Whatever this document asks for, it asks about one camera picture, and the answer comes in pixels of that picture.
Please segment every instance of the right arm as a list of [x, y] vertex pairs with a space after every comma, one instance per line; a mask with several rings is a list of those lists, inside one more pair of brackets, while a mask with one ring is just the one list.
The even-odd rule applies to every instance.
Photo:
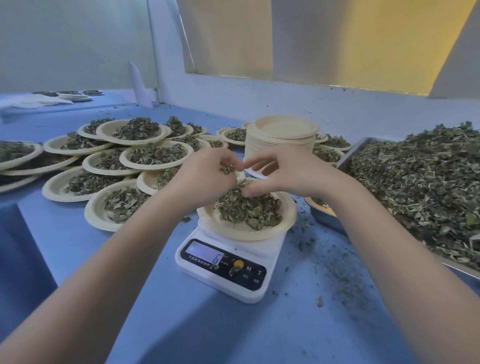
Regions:
[[355, 179], [299, 147], [264, 149], [244, 161], [269, 164], [245, 196], [285, 191], [323, 199], [355, 245], [382, 300], [422, 363], [480, 363], [480, 299]]

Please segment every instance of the hand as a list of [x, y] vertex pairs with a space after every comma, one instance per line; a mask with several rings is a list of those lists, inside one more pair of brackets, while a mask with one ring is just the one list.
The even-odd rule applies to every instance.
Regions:
[[225, 175], [221, 167], [233, 166], [242, 171], [243, 164], [227, 148], [203, 148], [192, 153], [175, 177], [161, 191], [178, 195], [188, 211], [207, 206], [237, 184], [235, 174]]
[[244, 168], [263, 170], [263, 175], [278, 170], [266, 180], [249, 183], [243, 189], [245, 197], [284, 191], [303, 197], [324, 197], [324, 193], [338, 190], [340, 180], [348, 176], [322, 161], [311, 151], [292, 145], [263, 149], [243, 161]]

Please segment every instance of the scale platform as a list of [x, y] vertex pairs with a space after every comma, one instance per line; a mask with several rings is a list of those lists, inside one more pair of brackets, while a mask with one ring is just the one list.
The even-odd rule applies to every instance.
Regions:
[[245, 303], [268, 289], [286, 232], [272, 239], [242, 242], [198, 226], [180, 245], [175, 261], [188, 275]]

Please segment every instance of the forearm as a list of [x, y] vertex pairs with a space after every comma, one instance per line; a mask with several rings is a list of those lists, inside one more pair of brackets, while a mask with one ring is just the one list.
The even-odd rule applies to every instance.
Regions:
[[171, 232], [188, 212], [157, 193], [0, 346], [1, 363], [102, 363]]
[[319, 197], [335, 211], [383, 302], [425, 363], [480, 363], [480, 300], [360, 183]]

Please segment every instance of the right hand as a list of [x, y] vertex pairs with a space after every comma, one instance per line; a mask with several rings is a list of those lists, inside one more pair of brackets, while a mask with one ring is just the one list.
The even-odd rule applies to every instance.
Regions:
[[260, 150], [243, 161], [245, 169], [267, 166], [263, 175], [278, 170], [266, 180], [255, 180], [245, 186], [243, 195], [254, 197], [269, 192], [288, 192], [302, 197], [324, 197], [339, 189], [337, 184], [346, 174], [322, 161], [311, 151], [292, 145], [281, 145]]

